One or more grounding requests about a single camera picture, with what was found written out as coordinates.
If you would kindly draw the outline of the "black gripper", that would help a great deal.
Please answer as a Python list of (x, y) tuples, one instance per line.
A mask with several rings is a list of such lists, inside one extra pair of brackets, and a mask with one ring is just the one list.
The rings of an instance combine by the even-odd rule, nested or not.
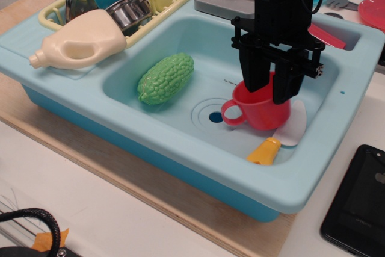
[(271, 64), (275, 64), (273, 101), (277, 105), (299, 93), (305, 75), (321, 75), (325, 45), (308, 32), (320, 6), (313, 7), (313, 0), (254, 0), (254, 18), (232, 19), (232, 47), (239, 50), (249, 92), (270, 83)]

